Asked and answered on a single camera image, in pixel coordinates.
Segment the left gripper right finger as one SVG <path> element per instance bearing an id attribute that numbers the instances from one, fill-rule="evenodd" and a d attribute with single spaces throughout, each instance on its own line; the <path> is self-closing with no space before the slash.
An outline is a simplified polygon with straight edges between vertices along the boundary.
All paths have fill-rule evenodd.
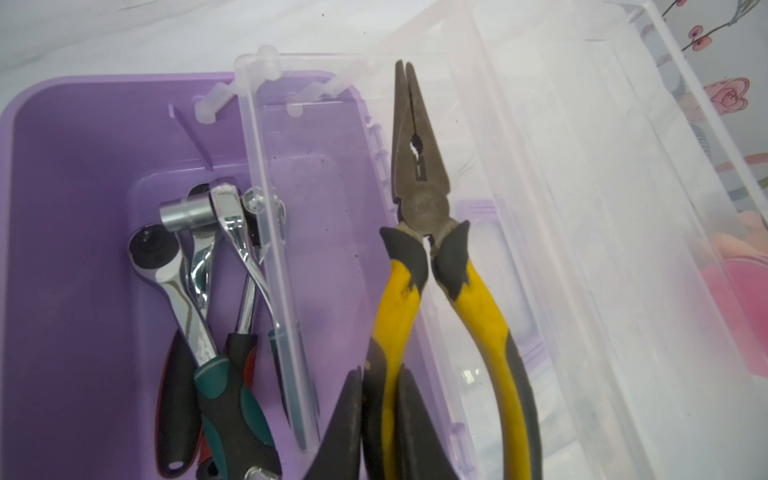
<path id="1" fill-rule="evenodd" d="M 396 466 L 404 480 L 457 480 L 412 372 L 398 375 L 395 414 Z"/>

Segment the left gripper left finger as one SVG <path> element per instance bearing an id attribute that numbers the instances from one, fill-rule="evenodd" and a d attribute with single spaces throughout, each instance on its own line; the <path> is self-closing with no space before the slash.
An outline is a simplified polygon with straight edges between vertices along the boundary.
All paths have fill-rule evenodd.
<path id="1" fill-rule="evenodd" d="M 305 480 L 357 480 L 361 463 L 362 394 L 360 368 L 350 370 L 328 429 Z"/>

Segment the ratchet wrench red black handle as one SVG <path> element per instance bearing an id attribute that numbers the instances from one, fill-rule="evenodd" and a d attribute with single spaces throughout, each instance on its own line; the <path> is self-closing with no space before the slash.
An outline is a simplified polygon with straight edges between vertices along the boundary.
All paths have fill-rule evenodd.
<path id="1" fill-rule="evenodd" d="M 208 186 L 199 184 L 180 206 L 161 209 L 164 224 L 184 220 L 184 228 L 191 233 L 188 286 L 203 316 L 210 307 L 214 249 L 220 237 L 216 226 L 200 222 L 209 206 Z M 165 479 L 186 473 L 197 456 L 201 426 L 193 380 L 195 370 L 194 357 L 177 331 L 166 357 L 156 411 L 155 459 L 158 473 Z"/>

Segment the yellow handled pliers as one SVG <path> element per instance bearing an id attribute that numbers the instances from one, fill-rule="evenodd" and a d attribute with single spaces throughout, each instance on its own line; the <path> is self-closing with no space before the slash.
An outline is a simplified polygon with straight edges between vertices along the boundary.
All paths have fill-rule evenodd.
<path id="1" fill-rule="evenodd" d="M 451 190 L 415 68 L 395 65 L 392 198 L 398 222 L 380 231 L 391 264 L 363 372 L 362 448 L 372 479 L 400 479 L 395 414 L 398 375 L 420 308 L 434 279 L 469 332 L 494 391 L 502 432 L 503 475 L 539 479 L 542 441 L 533 388 L 510 328 L 468 249 L 468 222 L 450 214 Z"/>

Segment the purple plastic tool box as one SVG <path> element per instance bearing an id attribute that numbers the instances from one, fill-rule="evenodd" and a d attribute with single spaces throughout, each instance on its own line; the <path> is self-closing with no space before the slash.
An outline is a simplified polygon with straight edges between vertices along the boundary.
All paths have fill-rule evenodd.
<path id="1" fill-rule="evenodd" d="M 177 324 L 128 243 L 220 179 L 273 196 L 253 390 L 305 475 L 390 275 L 398 60 L 532 383 L 544 477 L 766 477 L 767 376 L 702 276 L 741 212 L 767 223 L 765 2 L 274 1 L 2 75 L 3 478 L 159 477 Z"/>

